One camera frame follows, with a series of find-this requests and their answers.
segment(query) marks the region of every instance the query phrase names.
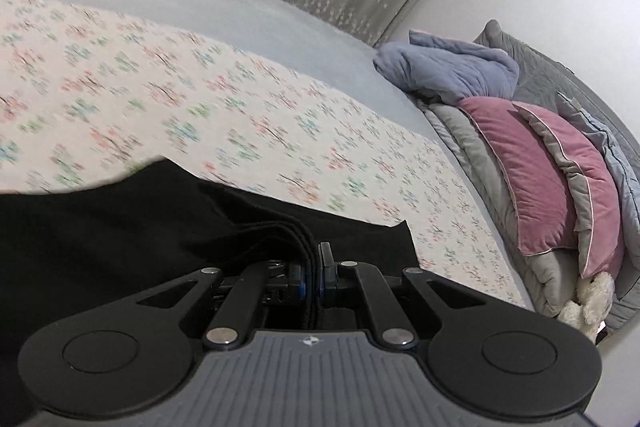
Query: floral bedsheet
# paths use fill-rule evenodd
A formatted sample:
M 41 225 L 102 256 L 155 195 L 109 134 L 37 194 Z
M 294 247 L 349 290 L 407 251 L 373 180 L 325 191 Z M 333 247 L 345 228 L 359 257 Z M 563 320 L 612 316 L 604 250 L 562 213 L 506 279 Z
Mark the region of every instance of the floral bedsheet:
M 0 190 L 78 189 L 157 156 L 318 210 L 405 219 L 422 267 L 523 304 L 429 139 L 222 42 L 105 10 L 0 0 Z

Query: bedding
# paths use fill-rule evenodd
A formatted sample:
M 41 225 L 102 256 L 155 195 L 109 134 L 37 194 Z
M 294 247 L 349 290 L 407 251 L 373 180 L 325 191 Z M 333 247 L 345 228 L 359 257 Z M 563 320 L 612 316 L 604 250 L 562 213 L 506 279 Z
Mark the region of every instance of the bedding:
M 576 251 L 559 248 L 540 255 L 523 256 L 515 246 L 517 220 L 509 189 L 491 147 L 458 108 L 431 104 L 422 105 L 421 109 L 476 186 L 536 311 L 548 317 L 558 315 L 575 293 L 578 280 Z
M 557 94 L 558 114 L 586 136 L 600 152 L 616 184 L 620 197 L 622 231 L 631 263 L 640 266 L 640 183 L 620 149 L 613 132 L 561 92 Z
M 516 60 L 520 67 L 520 77 L 514 100 L 556 111 L 556 92 L 560 91 L 568 98 L 575 99 L 583 110 L 610 129 L 636 178 L 640 178 L 638 141 L 607 104 L 571 70 L 502 31 L 495 20 L 487 23 L 474 42 L 500 48 Z M 634 267 L 628 255 L 623 257 L 622 267 L 616 278 L 616 295 L 617 299 L 614 299 L 606 320 L 609 331 L 619 329 L 636 311 L 640 311 L 640 270 Z
M 192 32 L 1 0 L 2 190 L 97 184 L 165 156 L 200 177 L 361 221 L 406 220 L 421 266 L 522 303 L 432 140 L 344 93 Z
M 580 275 L 601 271 L 616 277 L 625 251 L 616 185 L 598 150 L 561 116 L 528 103 L 514 103 L 543 139 L 566 175 L 575 205 Z
M 509 264 L 508 279 L 515 281 L 526 306 L 533 309 L 524 284 L 511 266 L 502 240 L 475 188 L 449 150 L 440 144 L 433 128 L 415 104 L 376 73 L 371 65 L 374 49 L 279 0 L 61 1 L 116 12 L 122 10 L 251 51 L 335 87 L 380 117 L 434 140 L 444 150 L 445 161 L 460 176 L 473 197 L 472 204 L 487 222 L 500 256 Z
M 575 208 L 566 179 L 513 103 L 475 96 L 458 104 L 498 158 L 515 206 L 523 255 L 576 248 Z
M 501 50 L 415 31 L 408 44 L 382 44 L 373 63 L 404 92 L 450 105 L 468 96 L 510 99 L 518 79 L 518 65 Z

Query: grey ribbed plate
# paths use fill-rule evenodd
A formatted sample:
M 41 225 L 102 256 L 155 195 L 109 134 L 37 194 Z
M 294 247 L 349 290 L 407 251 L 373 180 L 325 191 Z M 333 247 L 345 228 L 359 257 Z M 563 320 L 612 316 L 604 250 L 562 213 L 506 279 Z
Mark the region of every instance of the grey ribbed plate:
M 438 393 L 416 360 L 364 333 L 257 331 L 209 353 L 173 397 L 141 413 L 88 422 L 39 413 L 30 427 L 504 427 Z M 572 415 L 541 425 L 589 426 Z

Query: logo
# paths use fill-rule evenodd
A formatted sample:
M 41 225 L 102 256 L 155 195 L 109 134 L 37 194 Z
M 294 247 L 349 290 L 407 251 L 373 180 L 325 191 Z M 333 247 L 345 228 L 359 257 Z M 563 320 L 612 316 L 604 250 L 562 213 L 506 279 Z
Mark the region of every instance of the logo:
M 305 346 L 309 347 L 314 347 L 317 343 L 320 342 L 322 341 L 318 337 L 314 337 L 313 335 L 309 335 L 308 337 L 302 339 L 302 343 L 305 344 Z

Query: blue pillow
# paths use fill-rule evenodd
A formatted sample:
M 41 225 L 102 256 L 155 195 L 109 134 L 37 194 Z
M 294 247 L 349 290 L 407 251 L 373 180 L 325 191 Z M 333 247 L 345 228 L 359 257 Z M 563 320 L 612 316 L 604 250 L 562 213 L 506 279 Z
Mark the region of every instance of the blue pillow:
M 631 263 L 640 269 L 640 183 L 635 172 L 609 127 L 561 92 L 556 96 L 556 106 L 558 114 L 584 134 L 602 154 L 618 189 L 626 250 Z

